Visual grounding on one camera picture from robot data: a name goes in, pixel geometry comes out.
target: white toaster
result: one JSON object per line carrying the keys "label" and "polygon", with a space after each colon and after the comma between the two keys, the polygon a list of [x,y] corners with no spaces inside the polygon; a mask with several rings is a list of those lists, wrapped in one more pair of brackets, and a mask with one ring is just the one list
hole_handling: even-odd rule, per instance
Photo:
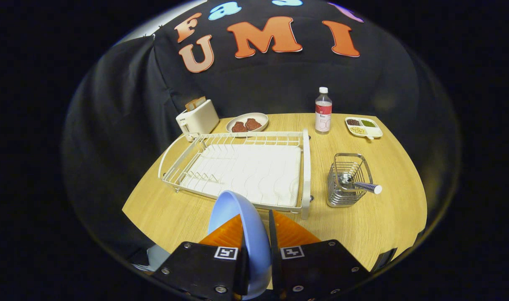
{"label": "white toaster", "polygon": [[186,139],[192,142],[200,134],[210,134],[218,125],[219,117],[212,100],[207,99],[193,111],[184,110],[176,116],[176,122],[178,122],[182,133],[186,135]]}

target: light blue bowl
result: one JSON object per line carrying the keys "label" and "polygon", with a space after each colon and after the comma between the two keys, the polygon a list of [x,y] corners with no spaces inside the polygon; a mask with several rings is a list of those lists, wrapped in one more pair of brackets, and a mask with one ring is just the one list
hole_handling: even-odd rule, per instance
{"label": "light blue bowl", "polygon": [[249,252],[249,286],[244,300],[260,296],[271,279],[270,240],[266,228],[256,208],[245,197],[230,190],[223,191],[212,210],[208,234],[221,225],[240,215],[243,224],[243,235]]}

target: toast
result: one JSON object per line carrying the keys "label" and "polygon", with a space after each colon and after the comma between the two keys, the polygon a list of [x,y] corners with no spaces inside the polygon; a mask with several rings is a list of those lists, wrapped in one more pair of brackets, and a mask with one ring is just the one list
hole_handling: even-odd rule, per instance
{"label": "toast", "polygon": [[197,99],[193,99],[192,101],[186,103],[186,111],[193,111],[198,106],[202,105],[206,101],[206,97],[201,97]]}

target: table top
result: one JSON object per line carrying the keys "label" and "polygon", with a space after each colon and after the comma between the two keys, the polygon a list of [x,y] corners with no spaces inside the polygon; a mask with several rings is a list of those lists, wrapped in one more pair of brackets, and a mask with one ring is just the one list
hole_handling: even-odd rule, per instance
{"label": "table top", "polygon": [[[380,254],[397,248],[394,258],[411,247],[424,229],[427,218],[425,192],[409,155],[392,132],[376,117],[332,114],[327,135],[314,131],[314,113],[272,114],[264,131],[302,131],[310,139],[311,192],[308,219],[282,212],[320,240],[340,241],[368,270]],[[374,140],[356,137],[345,124],[346,117],[374,120],[383,136]],[[225,133],[232,118],[223,118],[212,133]],[[168,170],[189,146],[180,139],[169,150],[162,170]],[[327,175],[336,153],[359,153],[368,162],[374,183],[382,185],[380,194],[367,193],[351,207],[327,205]],[[159,156],[142,177],[122,211],[151,240],[173,252],[183,241],[199,242],[207,235],[215,200],[188,191],[175,190],[158,178]],[[268,229],[268,210],[258,209]]]}

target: screw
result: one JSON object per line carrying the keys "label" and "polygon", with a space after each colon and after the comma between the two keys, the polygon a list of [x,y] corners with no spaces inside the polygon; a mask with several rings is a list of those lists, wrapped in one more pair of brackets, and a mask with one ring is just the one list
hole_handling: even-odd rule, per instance
{"label": "screw", "polygon": [[218,292],[218,293],[226,293],[227,292],[227,288],[224,287],[224,286],[216,286],[216,292]]}

